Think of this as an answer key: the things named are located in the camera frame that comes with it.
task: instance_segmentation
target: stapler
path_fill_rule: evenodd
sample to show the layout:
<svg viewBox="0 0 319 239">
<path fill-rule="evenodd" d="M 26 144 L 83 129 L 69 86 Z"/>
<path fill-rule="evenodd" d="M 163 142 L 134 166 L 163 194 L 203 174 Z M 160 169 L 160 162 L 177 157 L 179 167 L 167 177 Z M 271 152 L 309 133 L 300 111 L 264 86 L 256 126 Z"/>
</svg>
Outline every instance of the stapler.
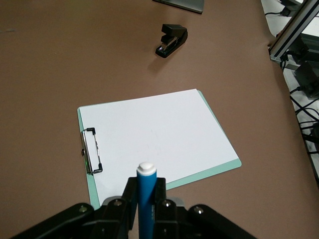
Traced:
<svg viewBox="0 0 319 239">
<path fill-rule="evenodd" d="M 155 53 L 163 58 L 182 46 L 188 37 L 187 29 L 181 25 L 163 24 L 161 31 L 166 35 L 161 37 L 162 44 Z"/>
</svg>

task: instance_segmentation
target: table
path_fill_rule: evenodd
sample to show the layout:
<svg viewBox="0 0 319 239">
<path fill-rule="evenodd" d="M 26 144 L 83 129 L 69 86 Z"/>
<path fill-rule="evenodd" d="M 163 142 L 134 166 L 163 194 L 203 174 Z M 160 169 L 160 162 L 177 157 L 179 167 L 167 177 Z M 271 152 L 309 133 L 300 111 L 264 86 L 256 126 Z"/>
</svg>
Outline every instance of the table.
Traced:
<svg viewBox="0 0 319 239">
<path fill-rule="evenodd" d="M 242 166 L 167 194 L 261 239 L 318 237 L 318 187 L 259 0 L 206 1 L 202 15 L 151 0 L 2 1 L 0 22 L 0 238 L 89 202 L 79 106 L 193 88 Z M 163 23 L 188 29 L 166 59 Z"/>
</svg>

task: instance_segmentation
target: blue marker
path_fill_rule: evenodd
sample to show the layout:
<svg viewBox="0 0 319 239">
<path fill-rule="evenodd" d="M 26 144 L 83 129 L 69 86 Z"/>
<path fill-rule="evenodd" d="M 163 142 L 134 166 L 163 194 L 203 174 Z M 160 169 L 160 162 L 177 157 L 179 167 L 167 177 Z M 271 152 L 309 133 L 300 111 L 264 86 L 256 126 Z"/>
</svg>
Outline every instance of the blue marker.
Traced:
<svg viewBox="0 0 319 239">
<path fill-rule="evenodd" d="M 137 168 L 139 238 L 152 239 L 154 228 L 154 187 L 156 184 L 154 164 L 144 162 Z"/>
</svg>

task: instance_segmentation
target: metal clip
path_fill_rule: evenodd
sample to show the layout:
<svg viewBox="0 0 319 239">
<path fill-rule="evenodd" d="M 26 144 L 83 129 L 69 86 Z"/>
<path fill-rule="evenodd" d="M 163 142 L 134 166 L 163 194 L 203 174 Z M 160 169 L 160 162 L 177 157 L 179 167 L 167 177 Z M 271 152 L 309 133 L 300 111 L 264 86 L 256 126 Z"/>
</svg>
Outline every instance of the metal clip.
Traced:
<svg viewBox="0 0 319 239">
<path fill-rule="evenodd" d="M 94 135 L 95 147 L 96 147 L 96 151 L 97 151 L 98 159 L 99 159 L 99 169 L 95 169 L 95 170 L 92 169 L 91 159 L 90 159 L 90 155 L 88 153 L 88 145 L 87 145 L 87 141 L 86 141 L 86 137 L 85 137 L 85 131 L 87 131 L 87 132 L 91 131 L 92 134 Z M 101 163 L 101 159 L 100 159 L 98 143 L 97 143 L 96 136 L 95 136 L 95 128 L 87 128 L 87 129 L 84 129 L 83 131 L 81 131 L 81 141 L 82 141 L 82 155 L 83 155 L 84 161 L 85 161 L 86 172 L 88 174 L 101 173 L 103 171 L 103 167 L 102 167 L 102 163 Z"/>
</svg>

